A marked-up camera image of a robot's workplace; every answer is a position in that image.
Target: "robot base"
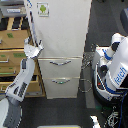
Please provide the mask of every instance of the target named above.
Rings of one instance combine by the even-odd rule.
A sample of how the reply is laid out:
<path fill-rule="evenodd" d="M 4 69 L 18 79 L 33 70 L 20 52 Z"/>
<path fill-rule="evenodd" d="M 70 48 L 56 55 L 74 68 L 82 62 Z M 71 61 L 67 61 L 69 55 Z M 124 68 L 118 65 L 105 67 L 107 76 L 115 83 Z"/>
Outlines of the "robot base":
<path fill-rule="evenodd" d="M 95 79 L 94 79 L 94 70 L 92 70 L 91 77 L 92 77 L 93 94 L 94 94 L 96 100 L 97 100 L 101 105 L 108 106 L 108 107 L 118 105 L 119 102 L 120 102 L 120 100 L 112 99 L 111 101 L 108 101 L 108 100 L 105 99 L 102 95 L 100 95 L 100 93 L 97 91 L 96 85 L 95 85 Z"/>

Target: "label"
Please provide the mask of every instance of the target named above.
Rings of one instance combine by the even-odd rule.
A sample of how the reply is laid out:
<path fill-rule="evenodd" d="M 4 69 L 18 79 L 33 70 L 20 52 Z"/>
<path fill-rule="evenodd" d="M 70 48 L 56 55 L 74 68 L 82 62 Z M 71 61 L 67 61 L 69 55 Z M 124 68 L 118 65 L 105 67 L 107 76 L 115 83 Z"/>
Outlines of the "label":
<path fill-rule="evenodd" d="M 5 55 L 0 55 L 1 57 L 6 57 Z"/>
<path fill-rule="evenodd" d="M 13 53 L 13 55 L 15 58 L 25 58 L 26 57 L 25 53 Z"/>
<path fill-rule="evenodd" d="M 14 38 L 12 33 L 7 33 L 8 38 Z"/>
<path fill-rule="evenodd" d="M 9 69 L 13 69 L 13 67 L 9 67 Z"/>
<path fill-rule="evenodd" d="M 126 77 L 127 75 L 127 70 L 123 67 L 123 66 L 120 66 L 118 68 L 118 72 L 114 75 L 114 81 L 115 83 L 120 86 L 124 80 L 124 78 Z"/>

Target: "drawer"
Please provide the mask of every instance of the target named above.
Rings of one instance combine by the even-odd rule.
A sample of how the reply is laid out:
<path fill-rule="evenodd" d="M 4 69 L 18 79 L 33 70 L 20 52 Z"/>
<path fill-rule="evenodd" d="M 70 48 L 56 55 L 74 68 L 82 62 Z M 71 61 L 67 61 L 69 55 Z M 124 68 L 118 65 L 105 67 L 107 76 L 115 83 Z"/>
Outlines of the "drawer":
<path fill-rule="evenodd" d="M 0 49 L 24 48 L 24 39 L 28 37 L 27 30 L 0 31 Z"/>
<path fill-rule="evenodd" d="M 38 59 L 42 78 L 78 77 L 82 58 Z"/>
<path fill-rule="evenodd" d="M 5 82 L 0 82 L 0 93 L 5 93 L 6 88 L 7 88 L 10 84 L 12 84 L 12 82 L 7 82 L 7 81 L 5 81 Z M 38 76 L 37 76 L 36 80 L 30 82 L 26 93 L 27 93 L 27 95 L 28 95 L 29 93 L 32 93 L 32 92 L 33 92 L 33 93 L 36 92 L 37 94 L 38 94 L 38 92 L 42 92 L 41 87 L 40 87 L 40 83 L 39 83 L 39 78 L 38 78 Z"/>
<path fill-rule="evenodd" d="M 26 58 L 24 49 L 0 50 L 0 66 L 19 66 L 23 58 Z"/>
<path fill-rule="evenodd" d="M 0 67 L 0 77 L 2 76 L 16 76 L 20 71 L 20 67 Z"/>
<path fill-rule="evenodd" d="M 76 98 L 79 78 L 43 79 L 46 96 L 53 98 Z"/>

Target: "gray floor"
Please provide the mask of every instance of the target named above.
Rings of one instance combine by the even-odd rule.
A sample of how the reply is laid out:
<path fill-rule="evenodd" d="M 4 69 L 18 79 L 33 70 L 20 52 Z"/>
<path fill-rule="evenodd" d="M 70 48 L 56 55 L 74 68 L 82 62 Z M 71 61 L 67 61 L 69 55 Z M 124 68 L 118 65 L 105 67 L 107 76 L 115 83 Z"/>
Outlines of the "gray floor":
<path fill-rule="evenodd" d="M 92 54 L 95 45 L 110 46 L 111 37 L 114 33 L 120 33 L 127 36 L 120 21 L 120 13 L 127 7 L 128 0 L 125 0 L 125 2 L 121 2 L 121 0 L 105 0 L 104 3 L 99 3 L 97 0 L 93 0 L 89 21 L 89 32 L 85 44 L 86 55 Z M 83 73 L 84 79 L 91 81 L 90 68 L 86 67 Z M 84 86 L 86 89 L 90 87 L 90 84 L 85 82 Z M 85 93 L 85 98 L 87 108 L 101 107 L 99 102 L 94 98 L 92 90 Z"/>

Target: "sticker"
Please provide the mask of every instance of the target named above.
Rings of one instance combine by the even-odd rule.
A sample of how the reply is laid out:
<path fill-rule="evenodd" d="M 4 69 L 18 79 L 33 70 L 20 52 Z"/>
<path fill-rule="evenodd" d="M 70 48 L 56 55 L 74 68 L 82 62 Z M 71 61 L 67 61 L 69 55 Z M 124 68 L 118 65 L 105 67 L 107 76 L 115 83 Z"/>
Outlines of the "sticker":
<path fill-rule="evenodd" d="M 13 53 L 15 58 L 24 58 L 26 57 L 25 53 Z"/>
<path fill-rule="evenodd" d="M 0 55 L 1 57 L 6 57 L 5 55 Z"/>
<path fill-rule="evenodd" d="M 48 17 L 49 16 L 49 5 L 48 3 L 37 3 L 37 9 L 39 16 Z"/>
<path fill-rule="evenodd" d="M 7 33 L 8 38 L 14 38 L 12 33 Z"/>

